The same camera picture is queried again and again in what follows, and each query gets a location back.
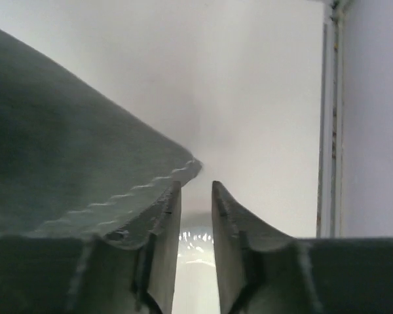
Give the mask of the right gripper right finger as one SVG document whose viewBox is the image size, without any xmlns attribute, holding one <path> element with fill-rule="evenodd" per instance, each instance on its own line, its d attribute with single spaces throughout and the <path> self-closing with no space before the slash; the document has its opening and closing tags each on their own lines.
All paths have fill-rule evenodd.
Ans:
<svg viewBox="0 0 393 314">
<path fill-rule="evenodd" d="M 212 184 L 222 313 L 393 313 L 393 238 L 296 238 Z"/>
</svg>

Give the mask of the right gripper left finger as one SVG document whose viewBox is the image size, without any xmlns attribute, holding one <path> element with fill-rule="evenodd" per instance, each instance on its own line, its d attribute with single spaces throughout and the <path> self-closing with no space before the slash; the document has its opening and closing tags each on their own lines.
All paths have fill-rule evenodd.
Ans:
<svg viewBox="0 0 393 314">
<path fill-rule="evenodd" d="M 0 235 L 0 313 L 170 313 L 181 185 L 105 236 Z"/>
</svg>

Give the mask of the grey cloth napkin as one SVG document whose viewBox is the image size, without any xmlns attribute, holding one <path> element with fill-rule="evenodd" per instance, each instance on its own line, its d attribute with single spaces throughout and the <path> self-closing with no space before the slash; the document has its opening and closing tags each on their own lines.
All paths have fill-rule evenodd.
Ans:
<svg viewBox="0 0 393 314">
<path fill-rule="evenodd" d="M 0 234 L 104 234 L 201 163 L 0 30 Z"/>
</svg>

